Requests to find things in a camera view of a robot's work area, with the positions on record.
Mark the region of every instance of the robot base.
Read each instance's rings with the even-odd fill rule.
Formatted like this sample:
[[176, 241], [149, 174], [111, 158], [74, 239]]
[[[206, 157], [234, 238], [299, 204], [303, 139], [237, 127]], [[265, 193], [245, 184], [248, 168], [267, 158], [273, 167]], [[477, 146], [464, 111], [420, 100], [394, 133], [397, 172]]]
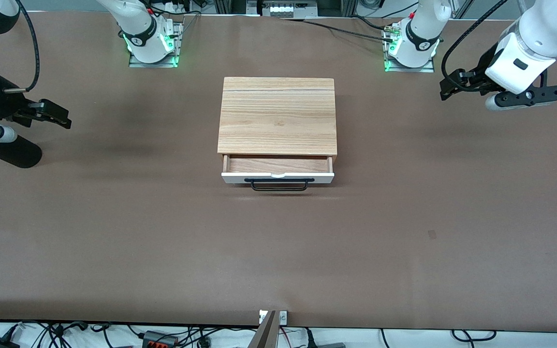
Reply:
[[400, 71], [402, 73], [434, 73], [433, 59], [419, 68], [409, 68], [398, 62], [395, 57], [389, 55], [389, 51], [396, 49], [396, 46], [401, 41], [400, 28], [397, 23], [387, 26], [382, 30], [383, 38], [391, 38], [393, 42], [382, 42], [382, 51], [384, 51], [384, 71]]

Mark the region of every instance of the black drawer handle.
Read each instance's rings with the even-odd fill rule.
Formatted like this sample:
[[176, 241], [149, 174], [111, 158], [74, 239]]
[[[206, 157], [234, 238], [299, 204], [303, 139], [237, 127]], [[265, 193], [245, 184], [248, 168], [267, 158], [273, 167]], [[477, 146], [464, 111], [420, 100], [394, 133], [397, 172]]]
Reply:
[[[272, 178], [272, 179], [245, 179], [247, 183], [250, 183], [250, 188], [254, 191], [305, 191], [309, 188], [309, 183], [315, 181], [314, 178], [306, 178], [306, 179], [280, 179], [280, 178]], [[301, 187], [257, 187], [255, 186], [256, 183], [302, 183]]]

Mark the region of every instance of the open drawer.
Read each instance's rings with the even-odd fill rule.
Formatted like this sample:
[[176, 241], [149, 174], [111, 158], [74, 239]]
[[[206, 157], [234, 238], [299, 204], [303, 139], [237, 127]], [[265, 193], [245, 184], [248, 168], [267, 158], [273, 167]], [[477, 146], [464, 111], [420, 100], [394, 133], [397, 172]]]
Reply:
[[302, 191], [310, 183], [331, 183], [334, 172], [327, 156], [223, 155], [222, 176], [225, 183], [250, 184], [259, 191], [269, 191], [269, 184], [290, 184], [290, 191]]

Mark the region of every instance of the brown mat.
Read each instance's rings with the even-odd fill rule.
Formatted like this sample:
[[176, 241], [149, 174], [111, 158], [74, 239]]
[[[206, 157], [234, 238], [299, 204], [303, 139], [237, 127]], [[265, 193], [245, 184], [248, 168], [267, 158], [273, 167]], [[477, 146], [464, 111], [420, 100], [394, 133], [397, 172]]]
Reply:
[[[126, 68], [107, 13], [31, 17], [29, 96], [73, 128], [20, 129], [44, 150], [36, 168], [0, 161], [0, 319], [255, 324], [281, 308], [297, 326], [557, 331], [557, 104], [441, 102], [439, 72], [384, 73], [378, 42], [286, 20], [198, 18], [165, 70]], [[483, 24], [449, 69], [507, 24]], [[0, 35], [0, 73], [31, 81], [22, 20]], [[223, 183], [225, 76], [335, 80], [332, 185]]]

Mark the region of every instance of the wooden box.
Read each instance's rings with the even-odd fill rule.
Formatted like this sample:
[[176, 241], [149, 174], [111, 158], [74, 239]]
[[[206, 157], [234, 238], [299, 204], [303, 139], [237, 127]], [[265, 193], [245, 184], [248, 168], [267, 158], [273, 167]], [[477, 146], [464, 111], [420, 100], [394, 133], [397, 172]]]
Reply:
[[330, 183], [334, 80], [225, 77], [218, 153], [225, 183]]

